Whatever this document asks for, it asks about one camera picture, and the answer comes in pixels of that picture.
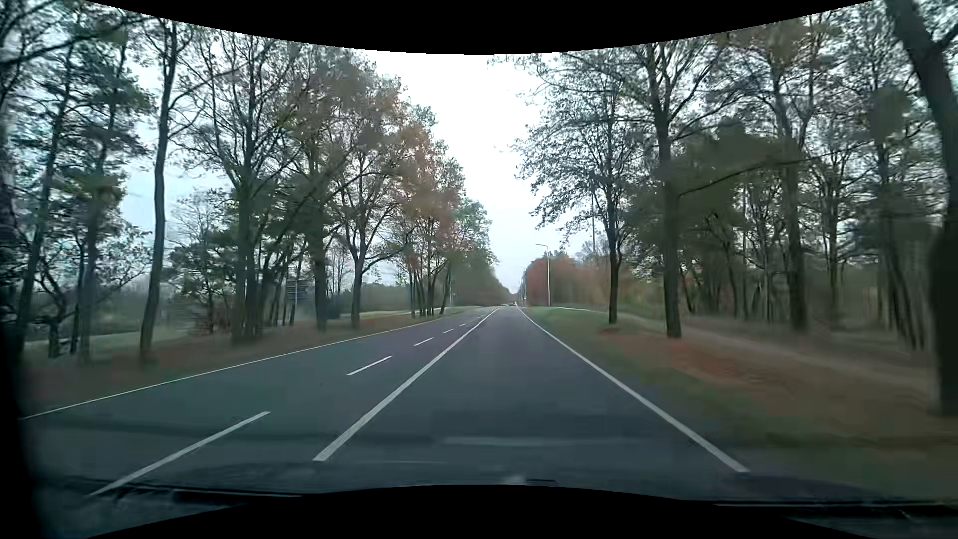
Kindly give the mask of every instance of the road edge line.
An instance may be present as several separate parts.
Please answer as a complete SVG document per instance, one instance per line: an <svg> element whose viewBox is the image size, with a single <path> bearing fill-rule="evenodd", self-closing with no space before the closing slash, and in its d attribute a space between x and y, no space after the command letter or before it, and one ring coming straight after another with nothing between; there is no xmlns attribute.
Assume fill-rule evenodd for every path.
<svg viewBox="0 0 958 539"><path fill-rule="evenodd" d="M575 354L576 357L578 357L580 360L584 361L586 364L588 364L588 365L591 366L592 368L598 370L600 373L602 373L603 376L605 376L606 378L608 378L609 380L611 380L613 384L615 384L615 385L618 386L620 389L622 389L623 391L625 391L626 393L628 393L629 395L631 395L632 397L634 397L635 400L637 400L637 401L639 401L640 403L642 403L643 405L645 405L646 408L648 408L649 410L652 410L653 412L655 412L655 414L658 415L659 417L661 417L663 420L665 420L666 423L669 423L670 425L672 425L673 427L675 427L676 429L678 429L681 433L683 433L683 434L685 434L686 436L688 436L689 438L691 438L693 442L697 443L697 444L698 444L699 446L701 446L702 449L704 449L705 451L708 451L709 453L711 453L713 457L717 458L718 460L721 460L723 464L727 465L729 468L732 468L732 469L735 470L736 472L740 472L740 473L747 473L747 472L748 472L748 468L746 468L744 464L742 464L741 462L738 462L738 461L735 460L734 458L731 458L727 453L725 453L724 451L722 451L721 449L719 449L718 447L716 447L712 442L710 442L710 441L708 441L707 439L703 438L701 435L699 435L698 433L696 433L696 432L693 431L692 429L686 427L681 421L679 421L678 419L675 419L674 417L672 417L671 415L669 415L666 411L664 411L664 410L660 409L659 407L655 406L652 401L650 401L649 399L643 397L642 395L640 395L638 392L636 392L636 391L635 391L634 389L632 389L631 387L626 386L625 384L623 384L622 382L620 382L616 377L614 377L614 376L612 376L611 374L605 372L605 370L604 370L603 368L601 368L600 366L598 366L598 365L592 363L591 361L589 361L584 355L582 355L582 354L580 354L579 352L575 351L575 350L572 348L572 346L569 346L569 345L566 344L565 342L562 342L558 337L556 337L555 335L549 333L544 327L538 325L538 324L536 323L536 321L533 320L533 319L531 319L531 318L529 317L529 315L526 315L526 313L525 313L522 309L519 309L519 312L522 313L522 315L523 315L524 317L526 317L527 320L529 320L530 322L532 322L535 327L537 327L537 328L539 328L540 330L542 330L543 333L545 333L545 334L548 335L549 337L553 338L556 342L558 342L559 344L561 344L562 346L564 346L564 347L566 348L566 350L568 350L568 351L572 352L573 354Z"/></svg>
<svg viewBox="0 0 958 539"><path fill-rule="evenodd" d="M384 409L384 408L386 408L387 406L389 406L389 403L393 402L393 400L396 399L396 397L398 397L400 393L402 393L403 391L405 391L407 387L412 386L412 383L413 383L413 382L416 382L416 380L417 380L420 376L422 376L422 374L423 374L426 370L428 370L429 367L431 367L432 365L436 364L436 362L437 362L438 360L441 360L441 359L443 358L443 356L446 354L446 352L448 352L449 350L451 350L456 344L459 344L459 341L465 339L466 336L468 336L468 334L472 333L472 330L474 330L475 328L477 328L477 327L479 327L480 325L482 325L482 323L485 322L486 320L488 320L490 316L496 314L496 313L499 311L499 309L501 309L501 307L496 307L495 311L492 311L491 313L489 313L488 315L486 315L486 317L484 317L483 319L479 320L479 322L478 322L476 325L470 327L468 331L466 331L461 337L459 337L459 338L456 339L454 342L452 342L452 344L450 344L449 346L447 346L447 347L445 348L445 350L443 350L442 352L439 353L438 356L436 356L435 358L433 358L429 363L427 363L426 365L424 365L421 369L417 370L415 374L413 374L413 375L410 376L405 382L403 382L402 384L400 384L399 387L393 389L393 392L391 392L391 393L389 393L388 395L386 395L386 398L384 398L384 399L382 399L381 401L379 401L379 404L375 405L374 407L372 407L371 410L369 410L369 411L367 411L366 413L364 413L364 414L362 415L362 417L360 417L359 419L357 419L357 420L355 421L355 423L353 423L353 424L350 426L349 429L346 429L345 431L343 431L342 434L340 434L339 436L337 436L335 440L333 440L332 442L330 442L329 445L327 445L325 448L323 448L323 450L320 451L320 452L316 455L316 457L313 457L312 459L313 459L314 461L324 462L324 461L328 460L330 457L332 457L332 454L335 453L337 449L339 449L340 447L342 447L343 444L345 444L346 442L348 442L348 441L350 440L350 438L353 437L354 434L356 434L357 432L359 432L359 429L362 429L363 426L366 425L366 423L369 423L370 420L372 420L374 417L376 417L376 415L377 415L378 413L380 413L380 412L382 411L382 409Z"/></svg>
<svg viewBox="0 0 958 539"><path fill-rule="evenodd" d="M143 468L140 468L139 470L133 472L132 474L128 474L128 475L126 475L126 476L123 476L123 477L119 478L118 480L115 480L115 481L111 482L110 484L108 484L107 486L105 486L105 487L103 487L103 488L98 488L97 490L95 490L95 491L93 491L93 492L87 494L87 496L88 496L88 497L89 497L89 496L96 496L96 495L98 495L98 494L102 494L103 492L106 492L107 490L112 490L112 489L114 489L114 488L116 488L116 487L118 487L118 486L123 486L123 485L129 483L129 482L132 481L132 480L135 480L135 479L137 479L137 478L141 478L142 476L148 474L149 472L152 472L153 470L159 468L160 466L162 466L162 465L164 465L164 464L169 464L170 462L173 462L174 460L176 460L176 459L178 459L178 458L180 458L180 457L183 457L183 456L186 455L187 453L190 453L190 452L192 452L192 451L195 451L195 450L197 450L197 449L203 447L204 445L206 445L206 444L208 444L208 443L210 443L210 442L212 442L212 441L214 441L214 440L217 440L217 439L219 439L219 438L222 438L222 437L224 437L225 435L231 433L232 431L235 431L235 430L237 430L237 429L241 429L241 428L245 427L246 425L249 425L250 423L252 423L252 422L256 421L257 419L259 419L259 418L261 418L261 417L263 417L263 416L265 416L265 415L268 415L268 414L269 414L268 411L261 411L260 413L257 413L256 415L254 415L254 416L252 416L252 417L243 419L242 421L240 421L239 423L237 423L237 424L235 424L235 425L233 425L233 426L231 426L231 427L227 427L226 429L223 429L222 431L219 431L219 432L216 433L216 434L212 434L212 435L206 436L205 438L199 440L198 442L196 442L196 443L194 443L194 444L191 444L191 445L189 445L189 446L187 446L187 447L185 447L185 448L183 448L183 449L181 449L181 450L179 450L179 451L177 451L177 452L175 452L175 453L172 453L172 454L167 455L167 456L165 456L165 457L163 457L163 458L160 458L160 459L157 460L156 462L153 462L152 464L150 464L150 465L148 465L148 466L144 466Z"/></svg>
<svg viewBox="0 0 958 539"><path fill-rule="evenodd" d="M40 415L46 415L46 414L48 414L48 413L53 413L53 412L55 412L55 411L68 410L68 409L71 409L71 408L75 408L75 407L77 407L77 406L82 406L82 405L85 405L85 404L91 404L91 403L95 403L95 402L97 402L97 401L102 401L102 400L105 400L105 399L112 399L113 397L119 397L119 396L122 396L122 395L127 395L127 394L129 394L129 393L135 393L135 392L137 392L137 391L142 391L142 390L144 390L144 389L151 389L151 388L153 388L153 387L165 386L166 384L172 384L173 382L182 382L182 381L184 381L184 380L189 380L189 379L191 379L191 378L196 378L197 376L205 376L205 375L207 375L207 374L213 374L213 373L215 373L215 372L220 372L220 371L223 371L223 370L229 370L229 369L231 369L231 368L236 368L236 367L238 367L238 366L245 366L245 365L249 365L249 364L253 364L253 363L265 362L265 361L268 361L268 360L275 360L275 359L281 358L281 357L283 357L283 356L291 356L291 355L293 355L293 354L299 354L299 353L301 353L301 352L308 352L308 351L310 351L310 350L316 350L316 349L319 349L319 348L325 348L326 346L333 346L334 344L342 344L343 342L349 342L349 341L351 341L351 340L366 339L367 337L375 337L376 335L382 335L382 334L384 334L384 333L392 333L392 332L394 332L394 331L401 331L401 330L409 329L409 328L412 328L412 327L424 326L425 324L428 324L428 323L438 322L438 321L441 320L441 319L442 319L441 317L439 317L439 318L434 318L434 319L432 319L432 320L427 320L427 321L425 321L425 322L417 322L417 323L415 323L415 324L410 324L410 325L408 325L408 326L402 326L402 327L398 327L398 328L387 329L387 330L385 330L385 331L380 331L380 332L376 332L376 333L371 333L371 334L369 334L369 335L360 335L359 337L352 337L352 338L349 338L349 339L338 340L338 341L336 341L336 342L327 342L326 344L320 344L320 345L318 345L318 346L313 346L313 347L311 347L311 348L304 348L304 349L302 349L302 350L295 350L295 351L293 351L293 352L286 352L285 354L280 354L279 356L270 356L270 357L268 357L268 358L262 358L262 359L259 359L259 360L253 360L253 361L251 361L251 362L239 363L239 364L230 365L230 366L224 366L224 367L222 367L222 368L218 368L218 369L214 369L214 370L208 370L208 371L206 371L206 372L199 372L199 373L196 373L196 374L191 374L190 376L184 376L183 378L177 378L177 379L175 379L175 380L167 380L166 382L160 382L159 384L153 384L152 386L137 387L137 388L135 388L135 389L130 389L129 391L123 391L123 392L120 392L120 393L113 393L112 395L106 395L106 396L104 396L104 397L97 397L97 398L95 398L95 399L90 399L90 400L88 400L88 401L83 401L83 402L79 402L79 403L72 404L72 405L61 406L61 407L59 407L59 408L54 408L54 409L52 409L52 410L41 411L41 412L38 412L38 413L33 413L33 414L31 414L31 415L24 415L23 417L17 417L16 419L17 419L18 421L24 421L24 420L26 420L26 419L33 419L34 417L38 417L38 416L40 416Z"/></svg>

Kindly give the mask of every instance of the road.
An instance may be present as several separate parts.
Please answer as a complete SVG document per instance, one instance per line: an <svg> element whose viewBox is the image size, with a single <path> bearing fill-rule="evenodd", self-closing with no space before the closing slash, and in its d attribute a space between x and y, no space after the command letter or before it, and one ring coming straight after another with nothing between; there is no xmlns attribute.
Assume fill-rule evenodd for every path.
<svg viewBox="0 0 958 539"><path fill-rule="evenodd" d="M304 493L537 479L714 498L729 495L745 470L515 307L221 370L23 426L43 519L71 535L203 510L136 498L131 486Z"/></svg>

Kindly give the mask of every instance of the overcast sky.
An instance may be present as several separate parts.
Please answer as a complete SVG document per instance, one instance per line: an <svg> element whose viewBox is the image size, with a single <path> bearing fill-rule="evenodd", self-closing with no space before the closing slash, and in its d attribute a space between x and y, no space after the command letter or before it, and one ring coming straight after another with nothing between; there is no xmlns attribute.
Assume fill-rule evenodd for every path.
<svg viewBox="0 0 958 539"><path fill-rule="evenodd" d="M490 239L499 258L496 275L515 293L522 271L548 244L556 249L562 235L555 227L536 230L538 218L529 215L536 207L529 184L515 178L519 156L509 150L516 137L525 136L526 125L538 119L538 108L518 97L536 88L536 79L509 64L489 66L487 56L423 55L364 51L377 71L399 77L406 96L415 104L432 108L438 125L436 136L446 141L466 176L466 192L486 206L492 219ZM142 70L142 85L156 88L154 71ZM142 131L145 142L155 141L155 131ZM151 160L131 171L128 194L121 204L124 216L146 229L153 228ZM225 185L225 180L205 171L169 167L167 215L179 197L194 186ZM591 234L574 236L568 250L579 251ZM384 282L391 282L392 268L380 263Z"/></svg>

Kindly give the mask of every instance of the street lamp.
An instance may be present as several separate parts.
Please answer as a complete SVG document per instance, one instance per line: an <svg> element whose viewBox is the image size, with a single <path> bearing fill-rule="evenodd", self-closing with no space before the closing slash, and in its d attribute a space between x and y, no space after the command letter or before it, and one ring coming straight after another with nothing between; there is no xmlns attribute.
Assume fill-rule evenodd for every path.
<svg viewBox="0 0 958 539"><path fill-rule="evenodd" d="M545 289L548 299L546 307L552 307L552 271L549 269L549 246L545 244L536 244L545 247Z"/></svg>
<svg viewBox="0 0 958 539"><path fill-rule="evenodd" d="M527 290L529 289L529 267L528 266L516 266L517 268L522 268L522 306L529 306L529 297Z"/></svg>

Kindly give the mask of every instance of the dirt path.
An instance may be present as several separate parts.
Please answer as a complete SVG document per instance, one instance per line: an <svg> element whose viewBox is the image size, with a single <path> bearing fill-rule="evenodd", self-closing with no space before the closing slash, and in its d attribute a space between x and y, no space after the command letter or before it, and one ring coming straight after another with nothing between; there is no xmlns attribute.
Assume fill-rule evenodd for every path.
<svg viewBox="0 0 958 539"><path fill-rule="evenodd" d="M598 309L592 309L592 311L600 312ZM633 320L652 332L665 333L665 324L660 321L622 312L619 313L619 317ZM894 364L879 358L878 355L869 357L868 351L862 351L855 357L850 357L841 353L823 352L820 350L822 346L820 342L812 346L794 338L789 339L787 343L777 343L747 334L729 336L715 329L696 327L696 322L697 320L683 320L683 337L687 344L706 352L718 355L731 354L737 360L763 366L782 362L800 363L830 369L860 380L906 388L924 394L934 391L933 372L926 362L916 362L921 364L912 365Z"/></svg>

